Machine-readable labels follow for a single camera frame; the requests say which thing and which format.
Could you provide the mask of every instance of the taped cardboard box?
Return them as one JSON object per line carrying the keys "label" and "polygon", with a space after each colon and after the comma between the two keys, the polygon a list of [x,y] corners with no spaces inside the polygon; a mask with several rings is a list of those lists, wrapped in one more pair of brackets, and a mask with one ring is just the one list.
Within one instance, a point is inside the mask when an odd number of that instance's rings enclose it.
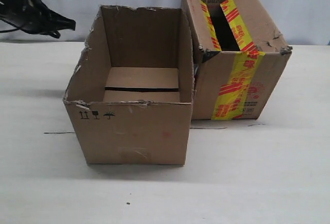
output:
{"label": "taped cardboard box", "polygon": [[291,56],[259,0],[182,0],[193,35],[193,119],[257,119]]}
{"label": "taped cardboard box", "polygon": [[87,163],[184,164],[192,99],[182,10],[101,6],[63,100]]}

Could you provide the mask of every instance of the black object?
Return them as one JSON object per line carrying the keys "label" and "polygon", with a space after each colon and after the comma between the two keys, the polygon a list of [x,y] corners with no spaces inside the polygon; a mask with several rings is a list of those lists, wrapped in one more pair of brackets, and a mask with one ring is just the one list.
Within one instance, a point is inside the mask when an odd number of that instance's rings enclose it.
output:
{"label": "black object", "polygon": [[0,20],[15,29],[36,35],[60,38],[59,30],[75,30],[76,22],[50,10],[41,0],[0,0]]}

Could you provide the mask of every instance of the brown cardboard box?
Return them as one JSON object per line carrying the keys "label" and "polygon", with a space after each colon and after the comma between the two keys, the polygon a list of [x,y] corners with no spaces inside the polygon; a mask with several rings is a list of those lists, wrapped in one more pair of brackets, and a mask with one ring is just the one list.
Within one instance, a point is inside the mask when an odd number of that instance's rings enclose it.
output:
{"label": "brown cardboard box", "polygon": [[185,163],[192,41],[181,9],[101,6],[63,99],[87,163]]}
{"label": "brown cardboard box", "polygon": [[182,0],[193,36],[193,119],[257,119],[291,56],[259,0]]}

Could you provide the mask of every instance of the yellow packing tape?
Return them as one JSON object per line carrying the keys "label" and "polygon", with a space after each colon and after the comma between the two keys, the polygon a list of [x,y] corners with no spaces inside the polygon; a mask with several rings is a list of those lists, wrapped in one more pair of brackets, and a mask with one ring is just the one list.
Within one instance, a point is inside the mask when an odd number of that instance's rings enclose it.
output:
{"label": "yellow packing tape", "polygon": [[207,5],[203,1],[201,1],[201,7],[202,7],[203,14],[205,16],[206,24],[207,24],[208,29],[210,31],[211,40],[212,40],[212,44],[213,44],[213,50],[214,51],[221,51],[221,47],[220,47],[219,41],[217,39],[216,31],[215,31],[215,28],[213,26],[210,13],[208,11]]}
{"label": "yellow packing tape", "polygon": [[235,56],[227,84],[220,87],[211,117],[213,120],[242,117],[250,83],[265,55],[264,52],[258,51],[253,43],[234,0],[226,0],[220,6],[241,51]]}

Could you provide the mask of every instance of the umbrella symbol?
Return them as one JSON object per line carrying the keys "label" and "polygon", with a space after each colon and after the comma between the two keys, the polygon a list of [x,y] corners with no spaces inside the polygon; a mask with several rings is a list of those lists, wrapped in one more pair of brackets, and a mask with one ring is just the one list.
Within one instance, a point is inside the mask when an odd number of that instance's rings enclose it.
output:
{"label": "umbrella symbol", "polygon": [[104,114],[103,116],[107,116],[108,119],[111,119],[111,116],[115,116],[115,114],[113,112],[107,112],[106,114]]}

